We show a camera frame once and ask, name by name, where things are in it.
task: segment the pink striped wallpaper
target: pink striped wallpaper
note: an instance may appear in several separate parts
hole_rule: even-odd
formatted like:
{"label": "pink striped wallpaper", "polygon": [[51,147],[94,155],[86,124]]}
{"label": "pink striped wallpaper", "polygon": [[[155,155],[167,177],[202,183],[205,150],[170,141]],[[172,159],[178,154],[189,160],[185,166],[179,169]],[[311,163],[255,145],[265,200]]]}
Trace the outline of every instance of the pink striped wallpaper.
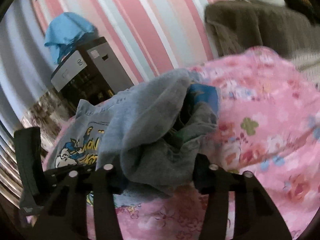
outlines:
{"label": "pink striped wallpaper", "polygon": [[75,12],[104,36],[137,84],[173,68],[213,59],[215,47],[205,32],[206,4],[216,0],[37,0],[46,31],[62,12]]}

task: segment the clothing pile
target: clothing pile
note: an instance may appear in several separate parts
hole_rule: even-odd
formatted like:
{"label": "clothing pile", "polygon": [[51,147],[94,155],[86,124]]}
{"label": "clothing pile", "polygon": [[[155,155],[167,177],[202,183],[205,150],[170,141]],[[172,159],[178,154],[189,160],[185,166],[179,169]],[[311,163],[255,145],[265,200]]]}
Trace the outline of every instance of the clothing pile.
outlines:
{"label": "clothing pile", "polygon": [[177,69],[119,92],[100,106],[81,100],[75,122],[55,147],[48,168],[120,156],[129,179],[117,206],[168,197],[192,181],[203,136],[217,127],[219,91],[200,75]]}

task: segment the gray fabric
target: gray fabric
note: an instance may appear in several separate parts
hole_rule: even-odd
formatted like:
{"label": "gray fabric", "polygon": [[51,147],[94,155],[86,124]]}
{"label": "gray fabric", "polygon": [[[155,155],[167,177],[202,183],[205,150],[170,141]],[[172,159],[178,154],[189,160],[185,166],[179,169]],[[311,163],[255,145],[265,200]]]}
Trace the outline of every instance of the gray fabric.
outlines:
{"label": "gray fabric", "polygon": [[320,51],[320,25],[288,8],[219,1],[205,9],[219,56],[242,53],[253,46],[266,46],[281,57],[291,58],[298,50]]}
{"label": "gray fabric", "polygon": [[76,120],[54,149],[48,168],[90,164],[97,155],[98,169],[120,155],[123,172],[132,182],[166,194],[188,184],[202,135],[215,130],[216,115],[208,104],[199,102],[179,131],[183,141],[179,147],[163,137],[174,126],[189,86],[199,81],[197,73],[178,69],[120,92],[102,106],[81,100]]}
{"label": "gray fabric", "polygon": [[155,189],[154,187],[136,182],[129,182],[121,195],[114,195],[113,201],[115,207],[135,206],[141,203],[148,203],[156,198],[169,198],[172,192],[168,194]]}
{"label": "gray fabric", "polygon": [[308,53],[305,51],[297,51],[290,59],[300,73],[309,81],[315,84],[317,90],[320,91],[320,52]]}

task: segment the blue towel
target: blue towel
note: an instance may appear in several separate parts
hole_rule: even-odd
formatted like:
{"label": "blue towel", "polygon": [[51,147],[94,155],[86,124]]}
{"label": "blue towel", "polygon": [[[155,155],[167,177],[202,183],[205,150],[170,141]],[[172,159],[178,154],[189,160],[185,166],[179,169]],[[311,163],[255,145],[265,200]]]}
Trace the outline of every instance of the blue towel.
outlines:
{"label": "blue towel", "polygon": [[52,20],[45,34],[44,46],[50,48],[52,60],[59,64],[77,41],[96,38],[96,28],[83,17],[65,12]]}

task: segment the brown blanket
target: brown blanket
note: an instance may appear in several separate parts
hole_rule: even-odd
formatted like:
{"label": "brown blanket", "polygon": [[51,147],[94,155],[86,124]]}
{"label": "brown blanket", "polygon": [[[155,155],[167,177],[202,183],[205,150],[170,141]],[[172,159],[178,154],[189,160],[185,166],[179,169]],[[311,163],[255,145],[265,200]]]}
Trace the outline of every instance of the brown blanket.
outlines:
{"label": "brown blanket", "polygon": [[243,1],[219,1],[205,9],[205,20],[216,40],[219,56],[267,46],[284,58],[320,52],[320,25],[284,7]]}

